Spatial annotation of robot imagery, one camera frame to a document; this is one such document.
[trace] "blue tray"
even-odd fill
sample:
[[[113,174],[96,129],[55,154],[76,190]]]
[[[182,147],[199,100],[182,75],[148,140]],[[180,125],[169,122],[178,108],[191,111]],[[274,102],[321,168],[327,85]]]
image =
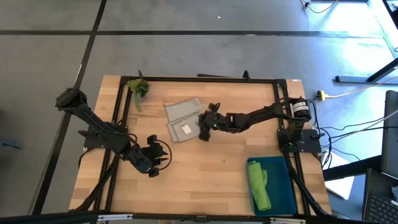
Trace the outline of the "blue tray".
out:
[[[251,208],[254,214],[259,217],[296,214],[297,207],[294,200],[289,173],[287,172],[285,158],[282,156],[249,158],[247,163],[251,161],[259,162],[261,168],[267,171],[268,181],[266,190],[272,206],[270,210],[265,212],[258,210],[251,192],[250,181],[248,181]],[[248,164],[246,164],[246,170],[248,172],[249,180]]]

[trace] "green towel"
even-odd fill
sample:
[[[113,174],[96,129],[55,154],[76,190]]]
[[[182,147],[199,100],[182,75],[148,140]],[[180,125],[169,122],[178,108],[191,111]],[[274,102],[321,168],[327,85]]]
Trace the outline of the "green towel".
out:
[[[271,202],[269,201],[269,197],[266,192],[268,180],[267,171],[262,170],[260,163],[256,161],[250,162],[248,169],[251,192],[253,194],[257,208],[262,212],[270,210]]]

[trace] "concrete floor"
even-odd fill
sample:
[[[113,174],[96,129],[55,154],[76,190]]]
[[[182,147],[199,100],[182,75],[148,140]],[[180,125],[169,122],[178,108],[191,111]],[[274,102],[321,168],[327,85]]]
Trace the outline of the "concrete floor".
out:
[[[312,6],[322,9],[328,4],[314,1]],[[99,5],[99,0],[2,0],[0,29],[90,30]],[[81,86],[90,106],[95,105],[103,75],[137,75],[138,69],[147,76],[231,77],[249,70],[256,78],[302,79],[311,98],[317,90],[336,95],[361,88],[334,83],[333,78],[368,76],[393,59],[374,12],[361,2],[339,2],[324,14],[314,14],[303,10],[299,0],[108,1],[99,29],[348,31],[373,38],[97,36]],[[53,107],[55,97],[73,85],[87,40],[0,36],[0,136],[24,146],[0,149],[0,217],[28,212],[62,115]],[[387,90],[398,88],[380,86],[319,103],[320,125],[342,127],[380,118]],[[86,125],[72,118],[45,213],[68,209],[83,144],[80,129]],[[380,153],[381,136],[382,131],[361,133],[333,147],[364,159]]]

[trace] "wooden tabletop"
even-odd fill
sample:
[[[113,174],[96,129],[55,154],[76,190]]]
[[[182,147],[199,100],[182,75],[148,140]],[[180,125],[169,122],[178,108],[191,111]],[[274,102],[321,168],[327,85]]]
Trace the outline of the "wooden tabletop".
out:
[[[104,76],[95,113],[111,121],[120,76]],[[141,146],[156,134],[170,145],[171,165],[155,178],[140,174],[130,164],[119,164],[111,210],[131,213],[173,213],[208,215],[254,215],[248,193],[246,160],[249,157],[281,156],[276,130],[271,119],[251,126],[239,134],[212,131],[208,142],[197,138],[173,144],[166,124],[164,105],[198,97],[203,109],[220,102],[219,112],[248,113],[275,102],[272,85],[260,83],[150,82],[152,85],[141,112],[130,104],[127,125]],[[300,80],[287,80],[290,97],[304,97]],[[127,85],[123,92],[119,118],[123,112]],[[98,182],[104,149],[84,156],[76,180],[70,208],[76,208]],[[315,200],[331,213],[319,161],[301,153],[305,183]],[[101,208],[107,193],[105,187]],[[303,213],[300,191],[295,186],[298,212]]]

